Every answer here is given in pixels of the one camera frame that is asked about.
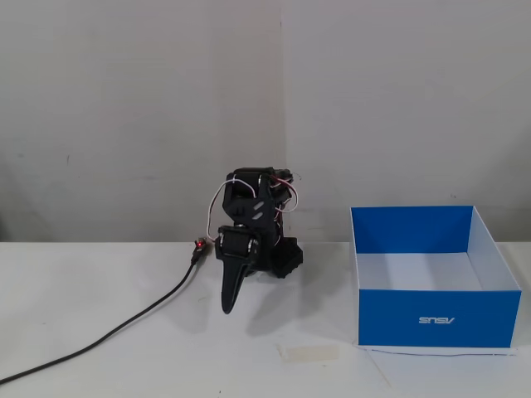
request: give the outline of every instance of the white wall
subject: white wall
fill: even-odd
[[[531,240],[531,2],[286,0],[292,233],[347,240],[349,206],[475,204]]]
[[[2,238],[191,240],[224,176],[284,166],[287,141],[302,240],[346,240],[349,206],[446,203],[529,240],[530,19],[524,0],[0,2]]]
[[[279,1],[0,2],[2,238],[204,235],[231,170],[285,165]]]

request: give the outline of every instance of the white wire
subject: white wire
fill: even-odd
[[[242,183],[243,185],[245,185],[246,187],[248,187],[251,191],[252,191],[252,197],[253,198],[256,198],[256,192],[255,192],[255,189],[249,185],[247,182],[243,181],[243,180],[240,180],[239,178],[232,178],[232,180],[226,180],[223,182],[222,185],[219,186],[219,188],[217,189],[217,192],[216,192],[216,195],[214,195],[214,197],[212,198],[212,200],[210,201],[210,206],[208,207],[208,218],[207,218],[207,236],[208,236],[208,239],[210,239],[211,241],[214,241],[216,240],[216,238],[212,238],[210,236],[210,221],[212,219],[212,208],[214,207],[214,203],[216,202],[216,199],[217,199],[217,195],[219,195],[219,192],[221,192],[222,188],[228,184],[229,182],[240,182]]]
[[[291,185],[289,182],[285,181],[285,180],[280,180],[278,179],[277,181],[279,181],[279,183],[282,183],[284,185],[286,185],[295,195],[295,206],[293,206],[292,209],[289,209],[289,210],[282,210],[278,207],[276,207],[276,210],[281,212],[281,213],[291,213],[292,211],[294,211],[296,208],[297,208],[297,205],[299,205],[299,194],[297,193],[297,190],[295,189],[295,187],[293,185]],[[289,198],[288,200],[286,200],[283,205],[285,205],[288,201],[290,201],[291,198]]]
[[[279,239],[277,239],[276,242],[275,242],[275,246],[277,246],[279,244],[279,242],[280,242],[280,233],[279,233]]]

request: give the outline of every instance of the white table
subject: white table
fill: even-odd
[[[499,245],[524,289],[514,347],[497,351],[511,356],[356,347],[348,244],[307,244],[287,279],[247,278],[228,316],[211,255],[163,308],[92,352],[0,386],[0,396],[530,397],[531,243]],[[183,277],[192,248],[0,244],[0,377],[84,347],[147,307]],[[493,351],[438,350],[415,352]]]

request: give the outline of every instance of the cable connector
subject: cable connector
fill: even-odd
[[[199,238],[195,241],[196,248],[193,250],[192,254],[192,264],[195,265],[197,262],[207,253],[208,243],[206,238]]]

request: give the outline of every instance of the black cable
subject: black cable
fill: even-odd
[[[132,323],[135,320],[137,320],[138,318],[140,318],[142,315],[145,315],[146,313],[151,311],[153,308],[155,308],[158,305],[160,305],[163,301],[167,300],[170,296],[172,296],[175,292],[177,292],[181,286],[184,285],[184,283],[187,281],[188,277],[190,276],[190,273],[192,272],[192,269],[193,269],[194,265],[197,264],[197,262],[202,257],[202,255],[206,253],[206,244],[207,244],[206,241],[203,240],[203,239],[200,239],[200,240],[196,241],[196,248],[193,251],[192,263],[190,264],[190,267],[188,268],[188,271],[186,271],[186,274],[184,275],[184,278],[169,293],[167,293],[163,297],[159,298],[157,301],[155,301],[153,304],[151,304],[149,307],[147,307],[144,311],[141,311],[141,312],[137,313],[132,318],[128,319],[127,321],[125,321],[121,325],[117,326],[116,328],[114,328],[113,330],[111,330],[110,332],[105,334],[102,338],[100,338],[99,340],[93,342],[89,346],[87,346],[85,348],[81,348],[79,351],[73,352],[70,355],[66,355],[65,357],[61,357],[59,359],[56,359],[55,361],[51,361],[51,362],[45,363],[43,365],[40,365],[40,366],[34,367],[32,369],[29,369],[27,371],[21,371],[20,373],[17,373],[16,375],[6,377],[6,378],[0,380],[0,385],[6,384],[6,383],[8,383],[10,381],[15,381],[16,379],[20,379],[21,377],[24,377],[24,376],[29,376],[32,373],[35,373],[37,371],[43,371],[44,369],[47,369],[48,367],[51,367],[51,366],[54,366],[54,365],[58,365],[58,364],[60,364],[62,362],[68,361],[69,359],[72,359],[72,358],[78,357],[81,354],[84,354],[85,352],[90,351],[92,348],[99,346],[102,342],[107,340],[113,334],[117,333],[119,330],[125,328],[127,325],[129,325],[130,323]]]

